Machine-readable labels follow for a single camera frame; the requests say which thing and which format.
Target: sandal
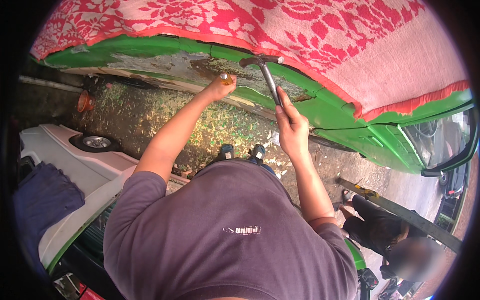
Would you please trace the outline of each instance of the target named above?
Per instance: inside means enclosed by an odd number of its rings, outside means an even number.
[[[353,192],[351,190],[348,190],[348,189],[344,189],[342,190],[342,201],[343,201],[343,205],[346,205],[347,202],[350,200],[350,198],[352,197],[352,194]]]

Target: hand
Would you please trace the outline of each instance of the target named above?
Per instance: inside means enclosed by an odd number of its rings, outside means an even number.
[[[408,234],[400,233],[399,235],[397,235],[396,237],[394,237],[394,239],[393,239],[392,242],[390,243],[389,247],[392,248],[393,246],[397,245],[401,240],[406,239],[406,238],[407,238],[407,235],[408,235]]]
[[[205,94],[212,102],[226,97],[237,87],[237,77],[235,75],[230,75],[230,77],[232,78],[233,83],[223,85],[220,81],[220,76],[217,76],[209,85],[207,85],[206,88],[204,88],[203,91],[201,91],[201,93]]]
[[[290,157],[292,164],[305,158],[311,159],[308,152],[308,119],[293,106],[280,86],[276,87],[276,91],[283,105],[283,108],[280,105],[275,107],[276,121],[280,129],[280,146]]]

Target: gray t-shirt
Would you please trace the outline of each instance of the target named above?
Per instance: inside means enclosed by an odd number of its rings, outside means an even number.
[[[340,229],[313,230],[281,182],[221,161],[165,196],[155,173],[132,175],[108,220],[104,266],[129,300],[349,300],[357,272]]]

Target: orange bucket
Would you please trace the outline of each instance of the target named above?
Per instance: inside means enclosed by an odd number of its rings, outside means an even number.
[[[95,107],[95,97],[84,90],[78,98],[77,110],[78,112],[89,111]]]

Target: t-shirt logo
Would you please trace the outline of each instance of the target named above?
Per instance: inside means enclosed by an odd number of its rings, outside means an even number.
[[[227,227],[227,228],[223,228],[223,231],[228,233],[249,235],[249,234],[260,234],[262,231],[262,228],[260,226],[236,227],[235,229]]]

